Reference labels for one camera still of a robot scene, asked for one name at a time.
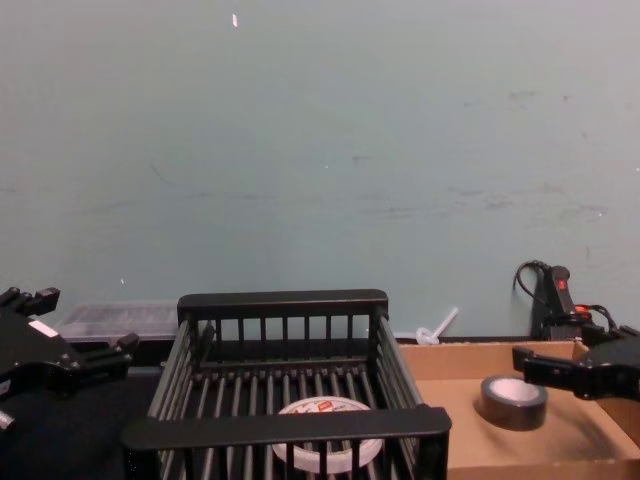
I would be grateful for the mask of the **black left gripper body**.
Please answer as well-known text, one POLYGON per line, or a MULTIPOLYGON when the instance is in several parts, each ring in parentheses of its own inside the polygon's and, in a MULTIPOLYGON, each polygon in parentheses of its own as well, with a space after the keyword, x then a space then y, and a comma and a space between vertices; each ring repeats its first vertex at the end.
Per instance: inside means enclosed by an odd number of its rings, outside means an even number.
POLYGON ((1 309, 1 398, 67 387, 83 360, 57 331, 1 309))

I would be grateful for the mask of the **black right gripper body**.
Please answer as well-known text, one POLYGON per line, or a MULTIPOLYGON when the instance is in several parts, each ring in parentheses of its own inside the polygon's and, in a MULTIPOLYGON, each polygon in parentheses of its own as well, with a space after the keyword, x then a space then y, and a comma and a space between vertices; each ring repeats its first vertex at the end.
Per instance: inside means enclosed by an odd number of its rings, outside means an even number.
POLYGON ((639 338, 593 347, 576 363, 574 394, 584 400, 639 400, 639 338))

